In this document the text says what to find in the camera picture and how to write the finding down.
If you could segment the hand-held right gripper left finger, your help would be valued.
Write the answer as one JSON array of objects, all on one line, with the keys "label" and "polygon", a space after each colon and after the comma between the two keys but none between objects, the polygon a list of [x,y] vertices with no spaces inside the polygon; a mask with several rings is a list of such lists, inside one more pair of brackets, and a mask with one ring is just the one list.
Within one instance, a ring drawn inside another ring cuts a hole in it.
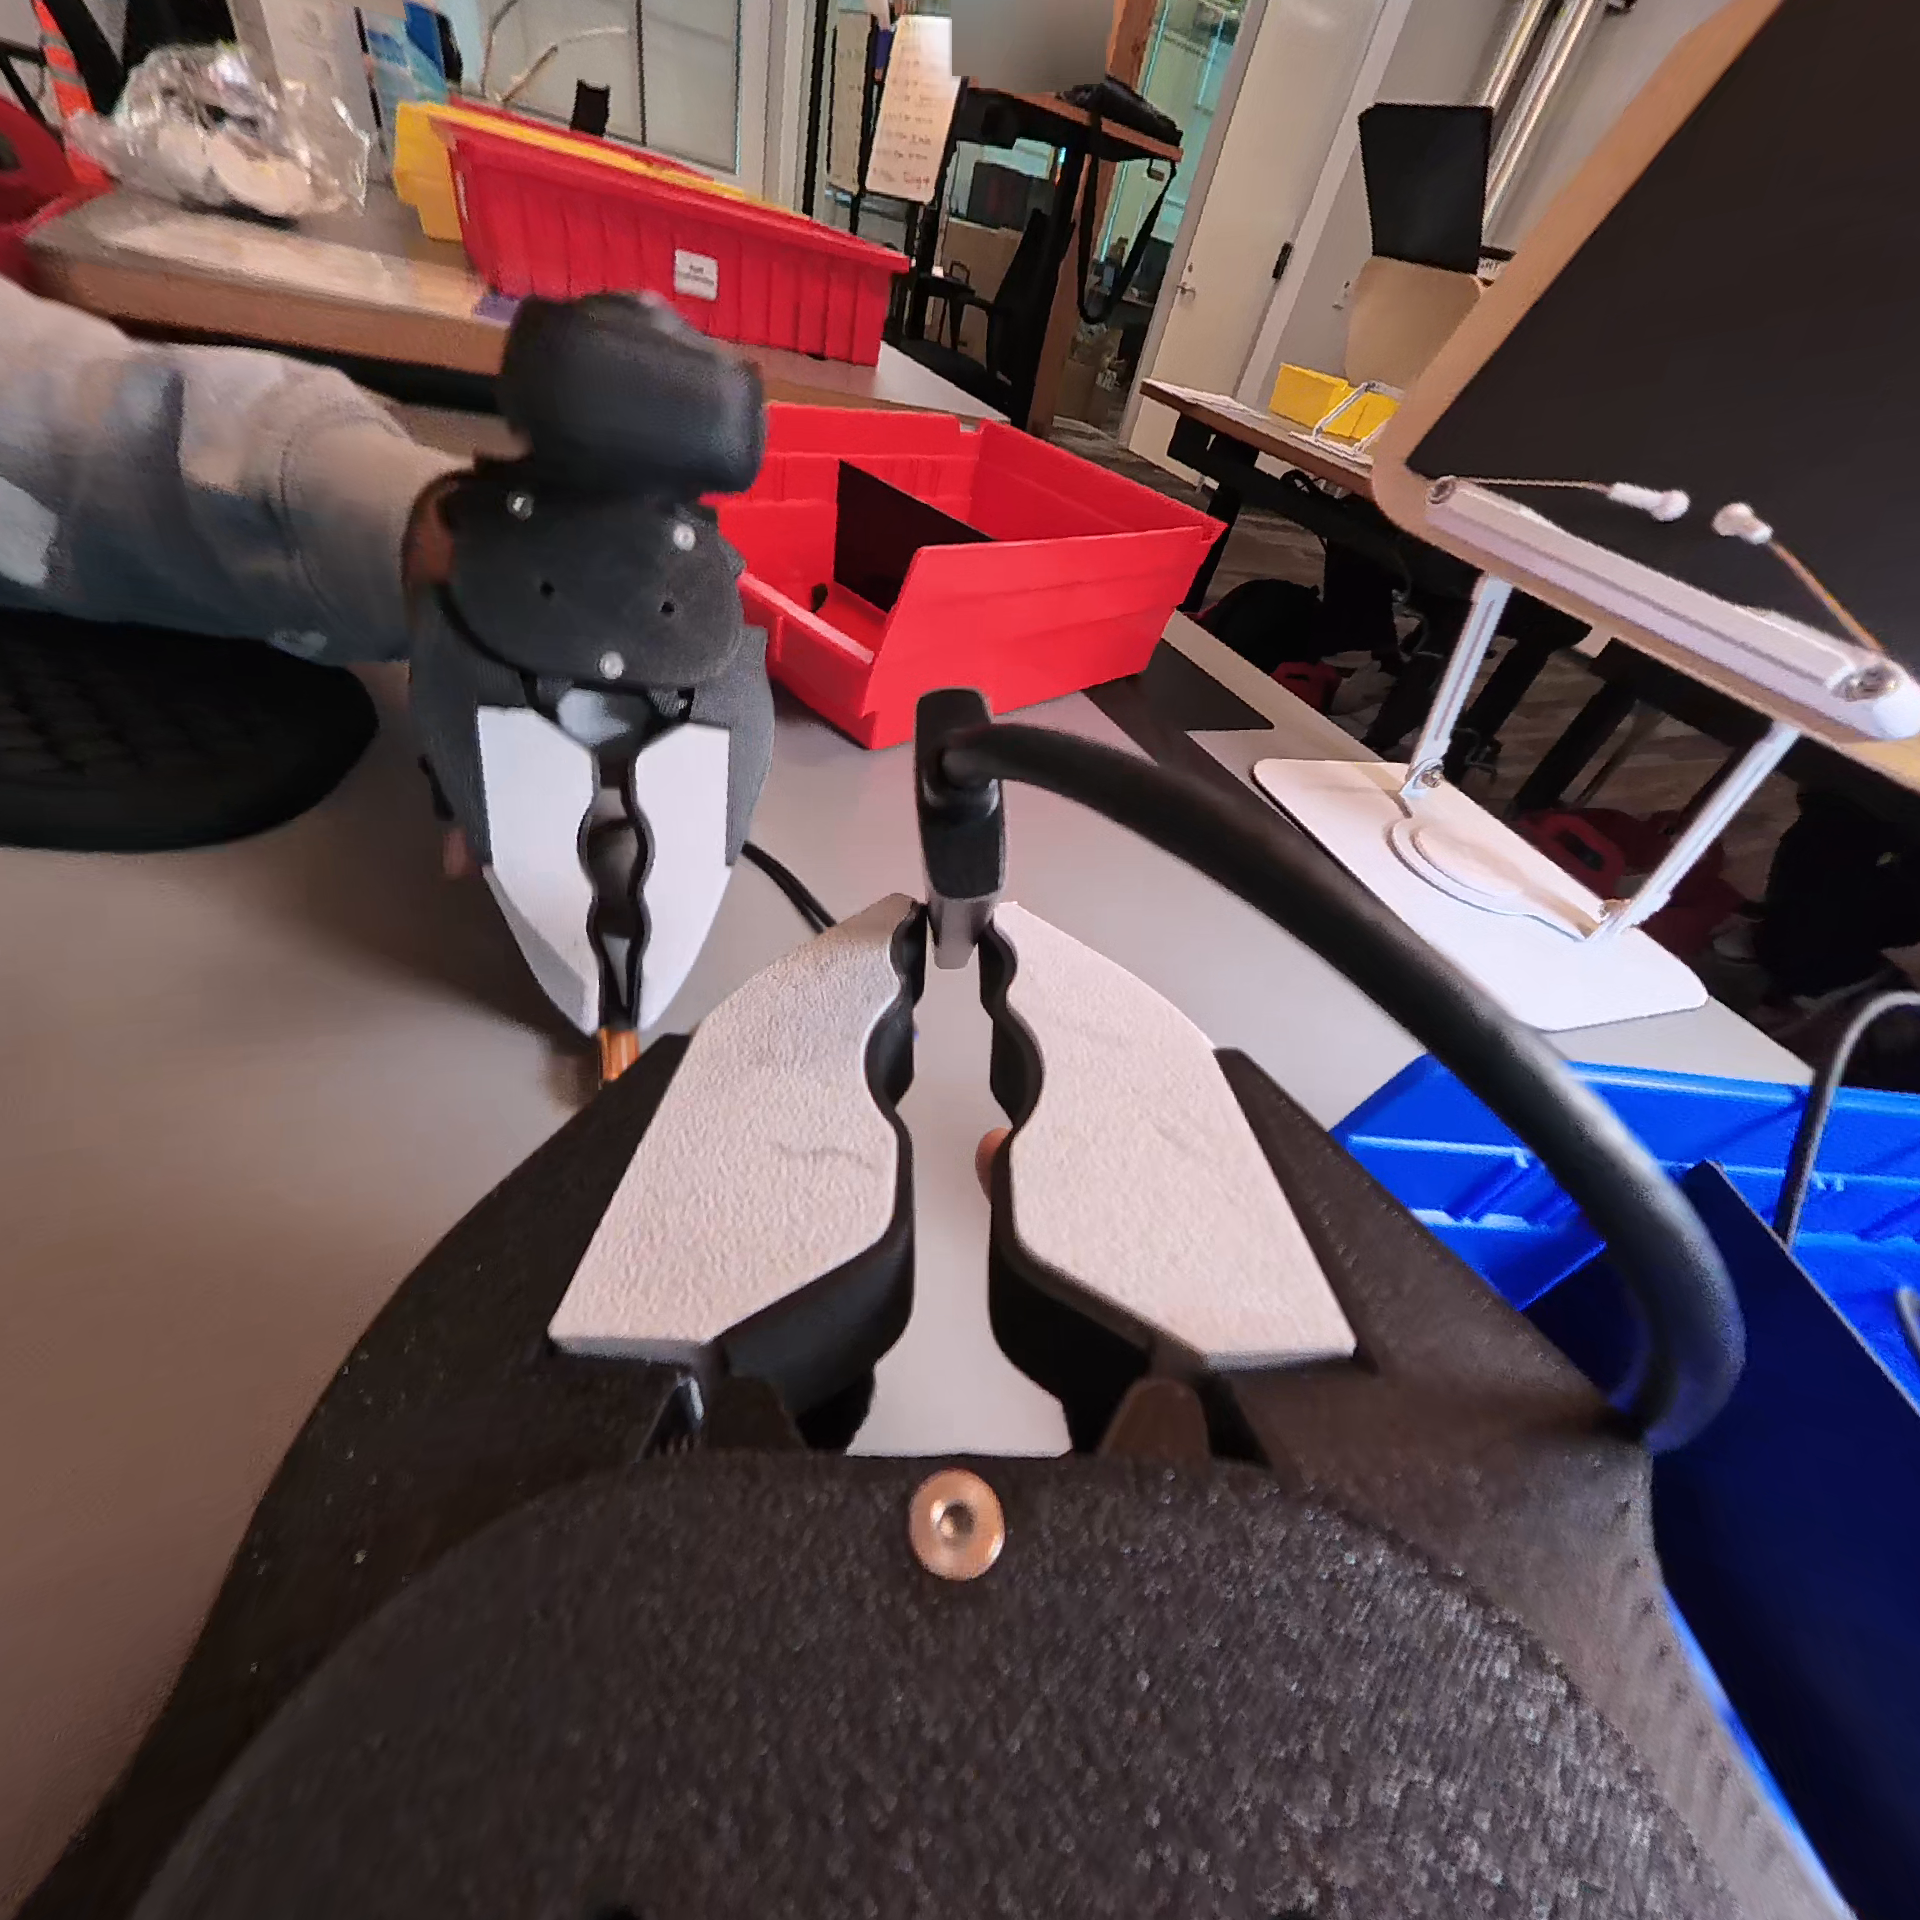
[{"label": "hand-held right gripper left finger", "polygon": [[565,1353],[869,1369],[913,1302],[921,905],[880,900],[693,1030],[555,1307]]}]

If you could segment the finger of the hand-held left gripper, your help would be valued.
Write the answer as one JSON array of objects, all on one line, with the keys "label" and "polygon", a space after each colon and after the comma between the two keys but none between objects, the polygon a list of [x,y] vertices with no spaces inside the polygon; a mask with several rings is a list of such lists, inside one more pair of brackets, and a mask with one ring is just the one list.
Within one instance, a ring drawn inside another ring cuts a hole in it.
[{"label": "finger of the hand-held left gripper", "polygon": [[601,1024],[594,888],[586,864],[597,795],[590,749],[532,709],[481,707],[482,875],[542,994],[578,1033]]},{"label": "finger of the hand-held left gripper", "polygon": [[670,729],[634,758],[641,947],[634,1016],[653,1028],[696,969],[732,878],[729,731]]}]

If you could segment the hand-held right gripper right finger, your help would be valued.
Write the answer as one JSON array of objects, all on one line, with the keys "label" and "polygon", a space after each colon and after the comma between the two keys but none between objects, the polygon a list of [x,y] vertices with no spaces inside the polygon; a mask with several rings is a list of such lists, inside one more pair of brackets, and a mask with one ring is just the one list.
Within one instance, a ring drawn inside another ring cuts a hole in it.
[{"label": "hand-held right gripper right finger", "polygon": [[1005,1145],[1014,1250],[1212,1369],[1348,1360],[1350,1321],[1210,1036],[1019,904],[987,956],[997,1037],[1037,1068]]}]

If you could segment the red plastic bin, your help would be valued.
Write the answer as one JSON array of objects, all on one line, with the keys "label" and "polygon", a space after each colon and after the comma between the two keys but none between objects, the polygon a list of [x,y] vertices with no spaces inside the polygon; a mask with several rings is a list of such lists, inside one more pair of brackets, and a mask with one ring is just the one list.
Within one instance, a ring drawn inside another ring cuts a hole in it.
[{"label": "red plastic bin", "polygon": [[[992,540],[918,554],[897,608],[869,608],[832,588],[840,461]],[[753,486],[713,506],[776,683],[867,749],[913,739],[937,688],[1013,713],[1134,677],[1221,533],[1005,424],[796,402],[771,408]]]}]

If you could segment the person's left forearm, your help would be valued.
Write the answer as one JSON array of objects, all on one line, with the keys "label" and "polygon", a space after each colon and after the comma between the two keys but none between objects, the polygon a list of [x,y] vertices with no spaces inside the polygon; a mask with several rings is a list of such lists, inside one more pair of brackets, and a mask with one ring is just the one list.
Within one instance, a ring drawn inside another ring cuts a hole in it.
[{"label": "person's left forearm", "polygon": [[404,547],[453,472],[341,372],[140,344],[4,281],[10,613],[401,660]]}]

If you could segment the person's left hand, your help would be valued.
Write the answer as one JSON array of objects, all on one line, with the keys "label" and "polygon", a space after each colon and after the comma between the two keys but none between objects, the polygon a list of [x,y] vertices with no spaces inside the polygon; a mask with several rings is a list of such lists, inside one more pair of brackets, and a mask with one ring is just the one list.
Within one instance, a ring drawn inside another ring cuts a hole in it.
[{"label": "person's left hand", "polygon": [[448,502],[456,499],[459,482],[458,472],[438,476],[422,486],[408,515],[401,538],[401,597],[409,613],[451,580]]}]

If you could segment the black bin divider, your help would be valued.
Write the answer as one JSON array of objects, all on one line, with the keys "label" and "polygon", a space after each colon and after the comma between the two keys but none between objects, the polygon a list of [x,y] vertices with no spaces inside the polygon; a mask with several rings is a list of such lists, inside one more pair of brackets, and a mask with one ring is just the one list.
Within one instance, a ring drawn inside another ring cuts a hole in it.
[{"label": "black bin divider", "polygon": [[835,481],[832,588],[878,613],[891,613],[918,554],[932,547],[987,545],[964,518],[840,461]]},{"label": "black bin divider", "polygon": [[1683,1192],[1744,1314],[1736,1395],[1656,1464],[1669,1590],[1856,1916],[1918,1916],[1916,1262],[1786,1249],[1701,1164]]}]

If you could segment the black mesh pad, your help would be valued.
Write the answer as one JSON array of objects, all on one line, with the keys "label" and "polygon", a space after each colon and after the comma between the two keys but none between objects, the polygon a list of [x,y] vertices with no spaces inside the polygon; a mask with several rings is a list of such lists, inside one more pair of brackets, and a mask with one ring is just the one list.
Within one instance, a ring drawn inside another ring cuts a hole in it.
[{"label": "black mesh pad", "polygon": [[302,819],[378,709],[347,670],[258,640],[2,617],[2,846],[148,856]]}]

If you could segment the yellow plastic bin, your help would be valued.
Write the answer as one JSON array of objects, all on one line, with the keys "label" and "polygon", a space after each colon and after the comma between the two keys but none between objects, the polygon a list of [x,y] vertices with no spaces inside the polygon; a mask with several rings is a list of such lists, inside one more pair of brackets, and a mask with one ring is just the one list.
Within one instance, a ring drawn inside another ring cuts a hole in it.
[{"label": "yellow plastic bin", "polygon": [[1268,413],[1305,429],[1316,441],[1361,448],[1398,412],[1401,392],[1382,382],[1283,363],[1268,395]]},{"label": "yellow plastic bin", "polygon": [[436,243],[465,240],[465,216],[459,213],[451,169],[451,134],[441,138],[444,129],[481,129],[544,153],[592,161],[621,174],[689,185],[723,200],[748,200],[741,187],[710,179],[689,163],[625,147],[603,134],[558,129],[506,107],[453,101],[401,104],[395,115],[390,158],[394,193],[416,216],[422,236]]}]

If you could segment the black office chair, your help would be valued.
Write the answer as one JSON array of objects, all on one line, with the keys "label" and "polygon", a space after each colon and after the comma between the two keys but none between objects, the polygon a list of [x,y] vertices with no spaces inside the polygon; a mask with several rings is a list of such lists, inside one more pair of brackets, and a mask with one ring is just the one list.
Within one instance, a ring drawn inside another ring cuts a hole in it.
[{"label": "black office chair", "polygon": [[[1022,379],[1029,338],[1048,304],[1041,290],[1048,262],[1049,216],[1033,211],[995,296],[981,296],[970,281],[950,274],[918,273],[914,292],[923,292],[930,304],[944,312],[947,337],[901,338],[899,350],[916,365],[1019,426],[1032,400]],[[961,334],[968,315],[984,318],[981,356],[971,356],[962,347]]]}]

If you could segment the white easel board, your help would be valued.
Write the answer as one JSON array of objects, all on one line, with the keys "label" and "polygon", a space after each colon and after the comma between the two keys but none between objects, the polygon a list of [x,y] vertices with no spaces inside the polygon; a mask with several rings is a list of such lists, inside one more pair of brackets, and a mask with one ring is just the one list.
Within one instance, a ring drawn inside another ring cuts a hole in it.
[{"label": "white easel board", "polygon": [[961,78],[949,13],[905,13],[886,40],[880,99],[859,182],[867,195],[913,205],[937,200]]}]

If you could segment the clear plastic bag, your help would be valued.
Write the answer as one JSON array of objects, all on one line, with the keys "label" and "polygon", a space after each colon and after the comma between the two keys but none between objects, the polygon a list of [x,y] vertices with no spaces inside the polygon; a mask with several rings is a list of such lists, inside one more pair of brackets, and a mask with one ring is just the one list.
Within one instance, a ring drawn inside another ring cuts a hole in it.
[{"label": "clear plastic bag", "polygon": [[336,96],[264,81],[230,42],[163,46],[110,112],[78,109],[68,152],[180,208],[298,224],[369,200],[370,138]]}]

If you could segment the white carton box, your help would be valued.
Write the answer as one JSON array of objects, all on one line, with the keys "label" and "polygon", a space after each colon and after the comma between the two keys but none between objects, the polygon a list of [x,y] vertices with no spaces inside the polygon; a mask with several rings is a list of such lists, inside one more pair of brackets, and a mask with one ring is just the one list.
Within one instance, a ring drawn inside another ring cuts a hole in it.
[{"label": "white carton box", "polygon": [[254,72],[283,86],[347,101],[369,81],[352,3],[229,3],[233,34]]}]

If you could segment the wooden standing desk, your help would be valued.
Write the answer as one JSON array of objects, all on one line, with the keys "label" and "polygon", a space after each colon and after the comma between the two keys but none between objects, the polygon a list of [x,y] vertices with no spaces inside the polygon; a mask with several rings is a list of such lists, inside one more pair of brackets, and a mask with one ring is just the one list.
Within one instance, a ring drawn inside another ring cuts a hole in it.
[{"label": "wooden standing desk", "polygon": [[1177,129],[1162,134],[1141,125],[1145,104],[1116,81],[1088,86],[1082,104],[1070,94],[1011,91],[964,83],[953,109],[947,161],[962,147],[1011,152],[1019,141],[1049,147],[1058,156],[1048,208],[1044,304],[1018,350],[1018,426],[1048,433],[1066,378],[1074,331],[1088,321],[1088,280],[1096,269],[1096,240],[1113,195],[1113,177],[1126,163],[1153,163],[1170,185],[1185,147]]}]

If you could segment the red tote basket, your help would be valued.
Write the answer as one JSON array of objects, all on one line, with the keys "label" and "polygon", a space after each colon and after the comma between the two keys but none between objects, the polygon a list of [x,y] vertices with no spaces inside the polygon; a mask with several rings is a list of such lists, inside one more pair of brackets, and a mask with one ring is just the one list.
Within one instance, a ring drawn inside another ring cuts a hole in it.
[{"label": "red tote basket", "polygon": [[113,189],[113,179],[88,158],[73,165],[61,140],[41,118],[2,101],[2,277],[36,285],[29,236]]}]

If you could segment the desk with black legs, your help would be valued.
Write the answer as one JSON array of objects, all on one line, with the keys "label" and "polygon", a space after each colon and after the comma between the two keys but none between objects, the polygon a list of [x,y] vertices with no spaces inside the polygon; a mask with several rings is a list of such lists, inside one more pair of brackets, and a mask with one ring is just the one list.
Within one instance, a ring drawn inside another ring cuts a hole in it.
[{"label": "desk with black legs", "polygon": [[1206,602],[1242,509],[1254,507],[1390,576],[1427,626],[1418,648],[1422,656],[1441,659],[1456,645],[1477,584],[1474,569],[1401,531],[1379,509],[1366,453],[1316,438],[1308,426],[1261,413],[1229,395],[1160,378],[1142,382],[1141,397],[1173,412],[1169,460],[1210,484],[1206,515],[1221,524],[1190,580],[1187,613]]}]

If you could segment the white door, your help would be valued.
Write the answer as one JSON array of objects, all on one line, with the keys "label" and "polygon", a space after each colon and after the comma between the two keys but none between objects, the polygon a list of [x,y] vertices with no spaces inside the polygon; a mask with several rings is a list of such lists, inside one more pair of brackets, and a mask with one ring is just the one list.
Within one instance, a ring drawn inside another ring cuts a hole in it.
[{"label": "white door", "polygon": [[1249,6],[1138,365],[1129,419],[1141,448],[1163,448],[1170,433],[1149,382],[1235,393],[1249,374],[1281,256],[1353,138],[1403,16],[1387,3]]}]

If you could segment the black board on white stand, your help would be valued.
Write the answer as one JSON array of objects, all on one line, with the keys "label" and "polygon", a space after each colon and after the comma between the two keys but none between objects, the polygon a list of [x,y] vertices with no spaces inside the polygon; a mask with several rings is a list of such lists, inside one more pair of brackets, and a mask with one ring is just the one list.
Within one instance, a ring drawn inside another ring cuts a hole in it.
[{"label": "black board on white stand", "polygon": [[1361,115],[1371,233],[1348,297],[1342,371],[1403,393],[1482,300],[1489,105],[1376,104]]},{"label": "black board on white stand", "polygon": [[[1387,421],[1373,499],[1473,566],[1408,764],[1254,784],[1504,1016],[1686,1012],[1643,930],[1803,739],[1916,737],[1916,5],[1728,5],[1667,58]],[[1764,718],[1630,896],[1460,795],[1513,595]]]}]

